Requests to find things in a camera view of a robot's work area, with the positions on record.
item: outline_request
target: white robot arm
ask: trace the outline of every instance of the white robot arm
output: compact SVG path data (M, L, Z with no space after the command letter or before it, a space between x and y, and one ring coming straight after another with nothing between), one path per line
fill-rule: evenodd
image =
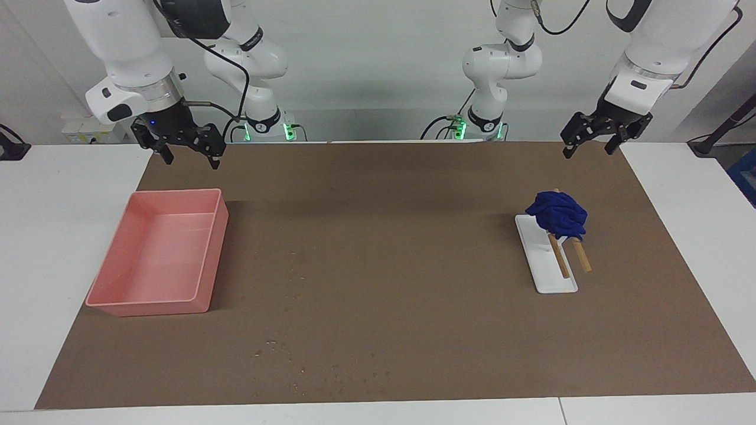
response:
M650 110L688 68L738 0L634 0L624 18L607 13L631 42L612 71L612 79L591 115L577 112L562 130L563 151L570 158L584 141L613 135L611 154L629 138L638 138L653 118Z
M264 80L283 76L289 61L281 47L264 37L262 28L254 21L249 0L231 0L231 25L212 50L241 64L248 72L249 84L238 68L205 53L210 73L244 96L246 121L256 137L285 135L285 126L279 125L283 123L282 112Z
M206 57L206 63L213 75L246 93L246 115L239 113L235 119L249 120L260 135L284 133L283 125L276 125L282 123L282 113L262 80L282 76L287 59L278 46L263 38L262 29L250 16L248 0L64 1L107 71L107 77L86 94L92 113L103 123L138 117L132 130L139 144L159 153L166 163L173 159L167 144L180 144L202 153L217 168L225 135L214 124L194 123L172 62L160 47L154 8L178 37L222 39L215 52L249 74L247 87L239 67L206 53L212 56Z
M469 134L494 137L507 102L504 80L528 78L541 69L543 55L534 42L536 23L530 0L502 0L496 27L504 42L480 45L465 53L462 69L475 85L465 115Z

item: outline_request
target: pink plastic tray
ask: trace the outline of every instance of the pink plastic tray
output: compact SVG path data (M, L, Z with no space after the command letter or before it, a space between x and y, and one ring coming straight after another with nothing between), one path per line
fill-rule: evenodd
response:
M206 312L227 222L219 189L133 193L86 305L116 316Z

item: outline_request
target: white table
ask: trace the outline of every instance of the white table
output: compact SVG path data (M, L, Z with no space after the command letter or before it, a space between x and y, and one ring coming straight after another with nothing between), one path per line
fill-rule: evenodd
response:
M714 160L684 144L622 150L727 333L756 371L756 210ZM319 405L33 409L148 152L35 146L0 163L0 423L756 422L756 393Z

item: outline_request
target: blue cloth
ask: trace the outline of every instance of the blue cloth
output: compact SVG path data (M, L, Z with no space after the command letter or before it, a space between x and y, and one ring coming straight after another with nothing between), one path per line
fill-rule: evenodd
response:
M583 240L586 233L584 225L588 213L564 192L540 192L525 212L535 216L538 226L557 238L566 236Z

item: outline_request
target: brown surface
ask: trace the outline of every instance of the brown surface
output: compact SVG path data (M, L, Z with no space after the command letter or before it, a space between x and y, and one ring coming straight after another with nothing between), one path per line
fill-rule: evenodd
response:
M220 187L211 309L82 308L37 408L755 391L629 165L600 145L175 149L140 189ZM558 187L593 272L540 295L513 217Z

